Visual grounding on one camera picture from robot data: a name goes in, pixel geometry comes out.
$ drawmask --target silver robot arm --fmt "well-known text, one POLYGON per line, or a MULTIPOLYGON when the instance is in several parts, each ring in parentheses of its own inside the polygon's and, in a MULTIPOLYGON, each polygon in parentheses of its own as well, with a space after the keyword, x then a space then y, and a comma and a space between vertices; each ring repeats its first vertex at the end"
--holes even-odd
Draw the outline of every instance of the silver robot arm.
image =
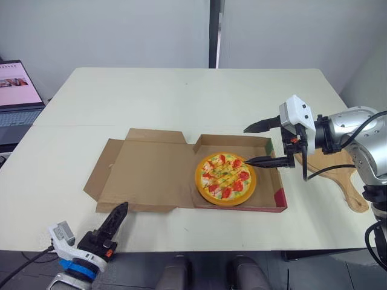
POLYGON ((365 183, 363 197, 372 203, 372 211, 378 220, 365 233, 366 246, 387 271, 387 111, 358 106, 327 117, 318 115, 311 124, 310 108, 294 95, 280 105, 279 112, 277 117, 254 123, 244 132, 259 133, 280 127, 286 157, 259 156, 245 163, 264 168, 294 167, 294 154, 302 153, 303 177, 307 181, 307 155, 313 154, 315 148, 321 148, 324 154, 345 149, 365 183), (372 231, 379 258, 369 245, 372 231))
MULTIPOLYGON (((372 108, 354 107, 330 115, 333 142, 344 144, 361 124, 377 113, 372 108)), ((370 122, 344 149, 352 156, 366 185, 387 185, 387 115, 370 122)))

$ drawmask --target laptop keyboard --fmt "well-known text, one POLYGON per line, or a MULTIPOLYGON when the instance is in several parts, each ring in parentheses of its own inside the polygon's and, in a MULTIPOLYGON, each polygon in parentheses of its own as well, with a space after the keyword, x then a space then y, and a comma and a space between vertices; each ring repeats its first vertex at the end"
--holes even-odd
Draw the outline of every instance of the laptop keyboard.
POLYGON ((0 114, 0 127, 31 125, 41 111, 13 112, 0 114))

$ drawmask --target laptop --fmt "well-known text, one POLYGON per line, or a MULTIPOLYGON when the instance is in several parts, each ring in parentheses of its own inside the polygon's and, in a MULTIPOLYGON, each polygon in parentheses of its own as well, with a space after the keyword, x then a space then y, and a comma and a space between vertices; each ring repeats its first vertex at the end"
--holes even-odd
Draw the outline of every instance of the laptop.
POLYGON ((43 109, 22 62, 0 62, 0 146, 18 144, 43 109))

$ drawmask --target laptop screen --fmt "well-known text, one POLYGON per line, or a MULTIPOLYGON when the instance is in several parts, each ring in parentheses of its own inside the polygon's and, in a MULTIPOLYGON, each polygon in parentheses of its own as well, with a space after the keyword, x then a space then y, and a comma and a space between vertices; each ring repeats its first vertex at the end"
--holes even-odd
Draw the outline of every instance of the laptop screen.
POLYGON ((20 61, 0 63, 0 106, 42 103, 20 61))

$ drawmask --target cardboard box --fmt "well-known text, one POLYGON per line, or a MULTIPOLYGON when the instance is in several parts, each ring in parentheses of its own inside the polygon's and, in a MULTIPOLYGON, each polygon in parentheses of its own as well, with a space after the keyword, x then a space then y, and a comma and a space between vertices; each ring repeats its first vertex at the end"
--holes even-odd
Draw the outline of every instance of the cardboard box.
POLYGON ((235 207, 206 201, 195 186, 195 169, 216 152, 249 159, 274 156, 271 139, 250 136, 201 135, 187 144, 181 132, 130 129, 125 140, 109 139, 85 188, 98 212, 110 212, 128 201, 131 211, 167 212, 176 207, 281 212, 287 208, 277 169, 255 168, 252 196, 235 207))

